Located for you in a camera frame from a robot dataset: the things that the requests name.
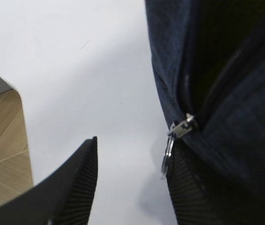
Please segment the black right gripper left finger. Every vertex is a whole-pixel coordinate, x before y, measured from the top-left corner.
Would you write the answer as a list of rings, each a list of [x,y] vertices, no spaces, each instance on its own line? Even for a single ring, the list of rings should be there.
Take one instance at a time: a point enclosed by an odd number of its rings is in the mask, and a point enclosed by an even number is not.
[[[0,225],[86,225],[98,178],[97,138],[41,183],[0,206]]]

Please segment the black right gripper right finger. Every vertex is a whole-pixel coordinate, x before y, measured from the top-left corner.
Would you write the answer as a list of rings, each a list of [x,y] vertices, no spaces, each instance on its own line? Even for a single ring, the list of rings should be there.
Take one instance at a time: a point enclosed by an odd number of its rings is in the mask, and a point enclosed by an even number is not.
[[[179,225],[265,225],[265,201],[215,173],[183,141],[166,163]]]

